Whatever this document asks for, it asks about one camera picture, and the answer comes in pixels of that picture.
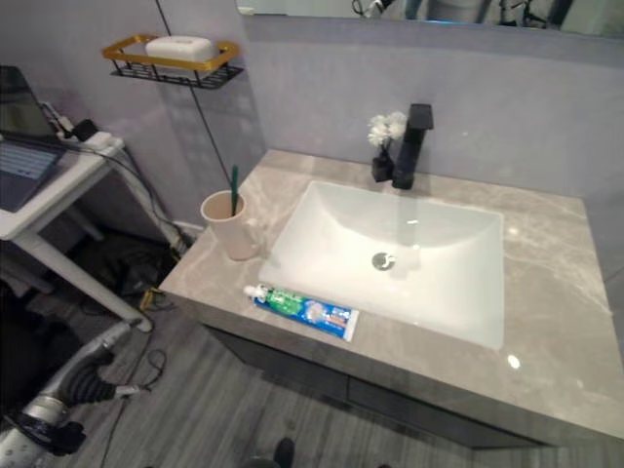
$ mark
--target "white cup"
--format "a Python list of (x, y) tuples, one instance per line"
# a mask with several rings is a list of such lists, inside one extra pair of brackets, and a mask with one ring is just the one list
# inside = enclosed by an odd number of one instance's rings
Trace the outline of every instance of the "white cup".
[(262, 244), (258, 223), (249, 218), (247, 202), (240, 193), (232, 215), (231, 197), (229, 190), (214, 193), (202, 203), (201, 213), (227, 256), (247, 260), (259, 252)]

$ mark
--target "gray wall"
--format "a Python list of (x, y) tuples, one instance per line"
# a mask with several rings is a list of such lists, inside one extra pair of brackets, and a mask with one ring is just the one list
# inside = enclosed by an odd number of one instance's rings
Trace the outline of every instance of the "gray wall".
[[(72, 120), (92, 118), (122, 137), (172, 218), (201, 223), (201, 201), (226, 179), (189, 90), (109, 76), (112, 66), (100, 54), (136, 32), (166, 34), (154, 1), (5, 0), (0, 9), (0, 61), (20, 66), (35, 94)], [(219, 23), (204, 25), (215, 37), (238, 39)], [(198, 98), (226, 165), (239, 164), (245, 175), (266, 149), (248, 75)], [(113, 227), (154, 236), (119, 186), (109, 179), (89, 194), (90, 211)]]
[(372, 115), (430, 102), (436, 129), (421, 170), (583, 197), (605, 277), (624, 267), (624, 41), (470, 25), (245, 22), (269, 147), (366, 162)]

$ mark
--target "gray marble countertop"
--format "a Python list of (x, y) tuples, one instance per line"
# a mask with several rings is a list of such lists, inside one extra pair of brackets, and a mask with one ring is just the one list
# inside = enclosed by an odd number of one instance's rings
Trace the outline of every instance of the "gray marble countertop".
[[(241, 187), (267, 226), (267, 249), (311, 180), (398, 192), (375, 183), (366, 165), (269, 151)], [(500, 350), (367, 311), (347, 343), (257, 308), (243, 287), (257, 283), (263, 258), (230, 260), (210, 229), (161, 288), (208, 325), (527, 437), (624, 439), (624, 372), (582, 202), (436, 175), (418, 174), (414, 187), (402, 194), (503, 214)]]

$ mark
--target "wooden floor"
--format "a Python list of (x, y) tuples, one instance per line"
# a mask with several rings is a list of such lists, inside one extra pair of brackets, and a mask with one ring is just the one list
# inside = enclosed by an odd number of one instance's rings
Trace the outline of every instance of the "wooden floor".
[[(36, 296), (29, 308), (65, 319), (88, 340), (115, 322), (88, 316), (100, 310), (58, 281), (58, 290)], [(284, 436), (296, 442), (293, 468), (622, 468), (622, 447), (543, 448), (472, 452), (420, 434), (360, 409), (341, 406), (288, 382), (263, 376), (242, 364), (204, 328), (179, 310), (150, 312), (155, 330), (150, 349), (169, 357), (166, 372), (150, 394), (134, 398), (121, 419), (106, 467), (236, 468), (253, 455), (269, 456)], [(106, 370), (123, 381), (146, 335), (134, 331)], [(148, 379), (144, 363), (136, 380)], [(40, 466), (99, 467), (120, 402), (83, 406), (73, 419), (88, 439), (65, 458)]]

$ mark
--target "white flower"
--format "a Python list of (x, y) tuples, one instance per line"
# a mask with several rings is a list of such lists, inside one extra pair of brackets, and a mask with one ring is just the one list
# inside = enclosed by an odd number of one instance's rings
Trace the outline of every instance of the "white flower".
[(392, 139), (400, 139), (406, 131), (406, 123), (392, 122), (388, 125), (388, 135)]
[(369, 132), (369, 143), (373, 146), (381, 146), (388, 138), (388, 132), (385, 125), (372, 127)]
[(369, 127), (381, 127), (386, 125), (386, 118), (383, 115), (375, 115), (369, 121)]
[(404, 114), (403, 112), (399, 112), (398, 110), (391, 113), (390, 115), (386, 117), (386, 123), (388, 125), (400, 124), (400, 125), (405, 126), (407, 122), (408, 122), (408, 117), (406, 117), (406, 114)]
[(375, 115), (369, 121), (369, 142), (373, 146), (381, 146), (393, 139), (400, 139), (406, 130), (408, 118), (403, 112), (390, 115)]

